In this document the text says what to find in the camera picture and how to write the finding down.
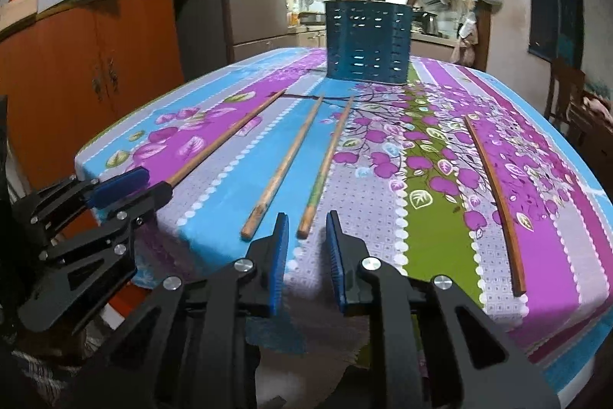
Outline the blue perforated utensil holder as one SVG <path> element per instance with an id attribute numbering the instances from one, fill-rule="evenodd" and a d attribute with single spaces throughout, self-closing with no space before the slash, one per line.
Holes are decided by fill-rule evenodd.
<path id="1" fill-rule="evenodd" d="M 325 3 L 327 76 L 403 85 L 407 81 L 413 9 L 379 1 Z"/>

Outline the dark wooden dining table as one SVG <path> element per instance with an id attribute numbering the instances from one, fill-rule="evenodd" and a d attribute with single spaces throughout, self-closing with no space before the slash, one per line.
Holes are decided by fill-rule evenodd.
<path id="1" fill-rule="evenodd" d="M 568 139 L 605 191 L 612 190 L 612 127 L 584 104 L 567 109 Z"/>

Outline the orange wooden cabinet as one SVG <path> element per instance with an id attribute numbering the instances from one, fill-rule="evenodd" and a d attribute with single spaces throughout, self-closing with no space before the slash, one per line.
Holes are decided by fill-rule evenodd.
<path id="1" fill-rule="evenodd" d="M 32 189 L 72 174 L 89 140 L 183 84 L 186 1 L 64 3 L 2 31 L 7 138 Z"/>

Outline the wooden chopstick four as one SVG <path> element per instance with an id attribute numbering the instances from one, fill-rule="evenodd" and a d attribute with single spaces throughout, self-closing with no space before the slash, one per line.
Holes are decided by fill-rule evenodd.
<path id="1" fill-rule="evenodd" d="M 251 214 L 249 214 L 248 218 L 244 222 L 240 236 L 243 241 L 250 241 L 257 229 L 259 228 L 261 222 L 263 221 L 264 216 L 269 210 L 270 204 L 273 201 L 273 198 L 276 196 L 277 191 L 282 186 L 282 183 L 290 170 L 290 167 L 300 150 L 303 141 L 305 141 L 305 137 L 308 134 L 308 130 L 312 126 L 313 121 L 319 111 L 323 103 L 323 96 L 317 97 L 315 104 L 311 108 L 310 112 L 306 116 L 304 122 L 298 129 L 296 136 L 294 137 L 293 142 L 290 147 L 286 151 L 286 154 L 283 156 L 282 161 L 280 161 L 279 166 L 277 166 L 276 171 L 273 173 L 273 176 L 269 179 L 268 184 L 266 185 L 264 191 L 261 193 L 260 198 L 254 205 L 251 210 Z"/>

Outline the pink cloth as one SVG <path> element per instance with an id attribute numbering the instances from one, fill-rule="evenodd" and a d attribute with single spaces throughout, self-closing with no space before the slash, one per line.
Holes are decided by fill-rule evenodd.
<path id="1" fill-rule="evenodd" d="M 605 122 L 613 122 L 613 116 L 609 109 L 596 97 L 583 97 L 583 105 L 591 113 L 600 116 Z"/>

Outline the wooden chopstick three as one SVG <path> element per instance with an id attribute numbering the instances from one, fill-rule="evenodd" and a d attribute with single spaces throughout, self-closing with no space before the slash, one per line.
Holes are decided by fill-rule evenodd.
<path id="1" fill-rule="evenodd" d="M 265 109 L 267 109 L 270 105 L 272 105 L 275 101 L 282 97 L 285 92 L 286 91 L 282 89 L 278 92 L 275 92 L 274 94 L 271 94 L 271 96 L 267 97 L 263 104 L 261 104 L 257 108 L 254 108 L 254 110 L 251 110 L 251 112 L 247 113 L 246 116 L 243 116 L 242 118 L 234 122 L 232 126 L 229 127 L 229 129 L 223 132 L 211 144 L 206 146 L 193 159 L 191 159 L 183 167 L 181 167 L 175 174 L 170 176 L 166 180 L 166 183 L 171 185 L 171 187 L 173 188 L 175 188 L 175 186 L 178 186 L 178 184 L 181 183 L 182 180 L 185 179 L 186 176 L 188 176 L 188 174 L 193 172 L 193 170 L 196 169 L 197 166 L 200 165 L 200 163 L 203 163 L 207 158 L 209 158 L 211 154 L 217 151 L 219 147 L 222 147 L 222 145 L 225 144 L 225 142 L 228 141 L 229 138 L 232 138 L 240 129 L 242 129 L 247 124 L 247 122 L 250 122 L 251 119 L 262 113 Z"/>

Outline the wooden dining chair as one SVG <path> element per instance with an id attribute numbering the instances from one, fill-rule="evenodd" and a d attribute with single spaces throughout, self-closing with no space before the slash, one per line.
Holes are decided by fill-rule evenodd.
<path id="1" fill-rule="evenodd" d="M 585 80 L 581 69 L 569 66 L 563 58 L 558 57 L 551 62 L 549 91 L 543 116 L 558 131 L 561 131 L 564 123 L 569 124 L 567 110 L 570 104 L 580 101 Z"/>

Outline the dark wooden chopstick eight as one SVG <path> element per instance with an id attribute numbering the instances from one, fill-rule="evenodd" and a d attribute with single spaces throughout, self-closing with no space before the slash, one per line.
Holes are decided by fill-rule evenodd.
<path id="1" fill-rule="evenodd" d="M 484 171 L 489 180 L 490 189 L 492 189 L 493 199 L 496 201 L 499 218 L 501 220 L 501 226 L 503 235 L 505 238 L 505 244 L 507 249 L 509 269 L 512 283 L 512 293 L 514 297 L 523 296 L 526 293 L 526 279 L 523 262 L 521 261 L 521 251 L 518 246 L 518 236 L 516 235 L 514 220 L 511 215 L 511 211 L 506 204 L 503 189 L 496 176 L 496 169 L 493 167 L 492 162 L 487 157 L 487 152 L 480 141 L 475 126 L 470 120 L 470 117 L 464 118 L 467 132 L 473 139 L 481 162 L 483 164 Z"/>

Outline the wooden chopstick six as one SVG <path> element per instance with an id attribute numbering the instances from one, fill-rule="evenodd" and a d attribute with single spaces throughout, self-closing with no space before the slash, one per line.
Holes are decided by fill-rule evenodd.
<path id="1" fill-rule="evenodd" d="M 341 113 L 340 118 L 338 120 L 337 126 L 334 128 L 334 134 L 333 136 L 331 136 L 327 150 L 318 169 L 315 182 L 313 183 L 310 196 L 308 197 L 308 202 L 306 203 L 305 210 L 303 211 L 300 222 L 298 224 L 296 236 L 300 240 L 305 240 L 308 237 L 308 234 L 310 233 L 311 228 L 313 226 L 316 211 L 318 209 L 318 205 L 323 194 L 323 189 L 326 183 L 328 172 L 330 170 L 331 163 L 333 163 L 334 153 L 336 152 L 338 142 L 345 128 L 345 123 L 347 122 L 347 118 L 351 112 L 353 100 L 354 97 L 350 97 L 347 104 L 345 105 L 345 108 L 343 109 L 343 112 Z"/>

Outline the floral plastic tablecloth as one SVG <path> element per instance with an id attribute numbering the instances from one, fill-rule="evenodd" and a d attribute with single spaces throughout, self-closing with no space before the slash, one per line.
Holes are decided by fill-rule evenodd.
<path id="1" fill-rule="evenodd" d="M 375 258 L 417 279 L 450 276 L 562 390 L 612 330 L 612 204 L 566 139 L 485 72 L 416 57 L 404 85 L 334 80 L 321 49 L 281 49 L 165 92 L 86 144 L 75 167 L 108 179 L 136 167 L 164 181 L 271 94 L 285 94 L 175 187 L 138 242 L 138 284 L 196 279 L 241 258 L 241 228 L 302 122 L 323 96 L 258 228 L 297 229 L 334 128 L 351 112 L 308 237 L 291 233 L 279 316 L 251 328 L 261 346 L 313 354 L 319 368 L 365 360 L 368 334 L 330 296 L 327 213 Z M 473 122 L 514 220 L 526 293 L 514 297 Z"/>

